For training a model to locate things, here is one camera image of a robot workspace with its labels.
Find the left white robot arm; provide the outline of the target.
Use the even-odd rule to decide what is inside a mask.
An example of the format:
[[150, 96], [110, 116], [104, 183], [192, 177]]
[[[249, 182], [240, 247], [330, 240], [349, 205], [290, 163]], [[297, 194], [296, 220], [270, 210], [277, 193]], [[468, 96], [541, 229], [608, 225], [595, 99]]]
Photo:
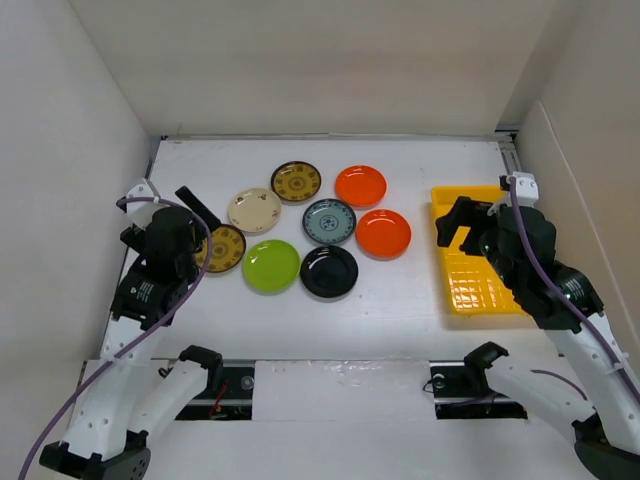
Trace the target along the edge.
[[191, 345], [153, 392], [151, 358], [177, 310], [205, 275], [220, 220], [186, 187], [160, 197], [148, 180], [118, 200], [131, 225], [120, 239], [137, 257], [117, 286], [100, 365], [64, 404], [77, 408], [61, 439], [37, 444], [40, 466], [72, 479], [141, 479], [151, 445], [197, 395], [222, 387], [219, 353]]

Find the blue patterned plate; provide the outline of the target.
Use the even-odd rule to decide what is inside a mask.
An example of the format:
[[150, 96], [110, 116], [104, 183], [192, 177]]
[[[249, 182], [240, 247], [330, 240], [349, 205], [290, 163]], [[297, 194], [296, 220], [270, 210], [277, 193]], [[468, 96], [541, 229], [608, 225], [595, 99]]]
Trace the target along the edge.
[[321, 245], [346, 242], [355, 232], [357, 217], [353, 209], [339, 199], [321, 199], [304, 212], [302, 228], [305, 234]]

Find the orange plate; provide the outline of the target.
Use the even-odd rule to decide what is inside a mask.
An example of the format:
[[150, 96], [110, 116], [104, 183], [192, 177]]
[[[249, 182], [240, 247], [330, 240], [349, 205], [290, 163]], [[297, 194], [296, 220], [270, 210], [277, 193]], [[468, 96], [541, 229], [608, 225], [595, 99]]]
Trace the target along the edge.
[[358, 208], [378, 204], [387, 192], [384, 175], [368, 165], [353, 165], [341, 171], [335, 181], [335, 192], [340, 200]]
[[379, 258], [402, 255], [412, 240], [408, 221], [389, 209], [372, 210], [358, 221], [356, 240], [367, 254]]

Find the black plate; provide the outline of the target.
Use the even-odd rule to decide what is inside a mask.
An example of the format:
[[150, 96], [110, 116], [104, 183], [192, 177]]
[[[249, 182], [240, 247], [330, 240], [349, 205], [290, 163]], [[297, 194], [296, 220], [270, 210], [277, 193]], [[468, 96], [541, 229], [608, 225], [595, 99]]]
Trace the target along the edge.
[[359, 276], [357, 261], [342, 247], [314, 248], [302, 260], [299, 277], [313, 295], [333, 299], [348, 294]]

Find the green plate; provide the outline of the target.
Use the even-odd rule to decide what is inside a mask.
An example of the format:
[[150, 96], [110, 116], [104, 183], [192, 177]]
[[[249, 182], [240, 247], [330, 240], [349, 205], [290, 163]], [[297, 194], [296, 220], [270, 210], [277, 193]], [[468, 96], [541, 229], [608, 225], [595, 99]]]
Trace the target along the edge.
[[287, 289], [299, 275], [301, 258], [290, 243], [272, 239], [250, 248], [244, 258], [242, 271], [248, 285], [263, 293]]

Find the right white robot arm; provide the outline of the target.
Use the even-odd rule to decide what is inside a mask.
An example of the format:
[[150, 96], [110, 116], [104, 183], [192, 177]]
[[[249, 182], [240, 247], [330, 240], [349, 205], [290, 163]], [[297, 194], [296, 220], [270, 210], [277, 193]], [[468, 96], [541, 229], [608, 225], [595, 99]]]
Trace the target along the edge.
[[488, 261], [564, 356], [584, 394], [570, 395], [494, 342], [465, 356], [465, 387], [476, 394], [502, 394], [544, 420], [595, 478], [638, 478], [639, 379], [588, 278], [557, 260], [555, 226], [533, 207], [494, 207], [466, 196], [458, 197], [435, 225], [440, 247], [467, 228], [460, 251]]

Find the cream plate with calligraphy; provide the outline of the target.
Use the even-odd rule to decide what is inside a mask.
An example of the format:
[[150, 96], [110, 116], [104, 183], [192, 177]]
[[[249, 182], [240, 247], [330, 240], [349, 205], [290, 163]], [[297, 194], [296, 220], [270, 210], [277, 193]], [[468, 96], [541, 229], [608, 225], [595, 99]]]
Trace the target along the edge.
[[237, 193], [229, 202], [227, 215], [232, 225], [245, 233], [264, 233], [279, 221], [280, 198], [265, 188], [249, 188]]

